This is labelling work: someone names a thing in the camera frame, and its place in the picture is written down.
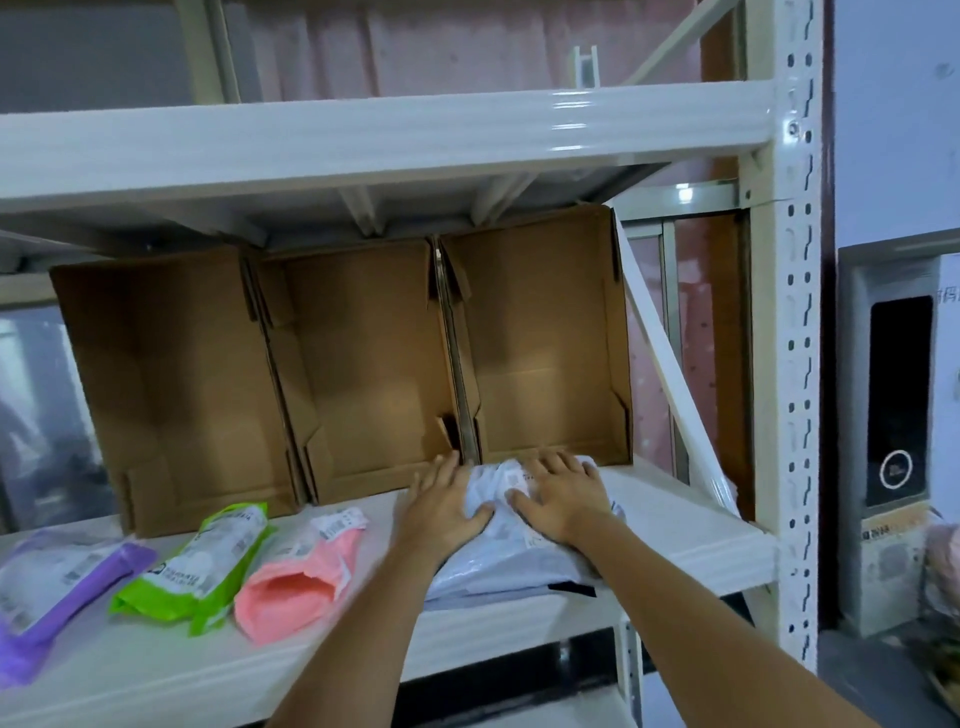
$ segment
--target open cardboard box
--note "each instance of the open cardboard box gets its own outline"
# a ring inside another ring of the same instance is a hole
[[[405,488],[459,445],[425,239],[260,261],[258,299],[315,502]]]
[[[616,225],[584,205],[442,239],[481,461],[540,447],[632,462],[630,353]]]
[[[260,324],[233,248],[54,268],[124,528],[195,530],[211,513],[298,507]]]

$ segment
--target window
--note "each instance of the window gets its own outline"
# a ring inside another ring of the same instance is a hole
[[[0,310],[0,519],[7,530],[116,512],[60,310]]]

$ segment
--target white plastic mailer bag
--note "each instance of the white plastic mailer bag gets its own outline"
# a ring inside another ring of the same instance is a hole
[[[592,464],[585,456],[581,462]],[[533,497],[534,478],[516,460],[473,469],[464,510],[472,517],[483,503],[495,506],[483,533],[463,546],[441,567],[427,591],[427,608],[433,600],[451,606],[466,605],[463,597],[529,592],[551,584],[574,582],[592,585],[599,579],[588,561],[572,548],[541,536],[511,508],[506,494],[512,489]],[[612,504],[614,513],[619,511]]]

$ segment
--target white wall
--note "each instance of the white wall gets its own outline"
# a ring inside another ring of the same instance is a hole
[[[960,2],[835,9],[837,246],[960,228]]]

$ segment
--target purple plastic package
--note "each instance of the purple plastic package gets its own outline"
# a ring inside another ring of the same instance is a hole
[[[0,560],[0,690],[33,682],[66,623],[156,553],[133,541],[43,529]]]

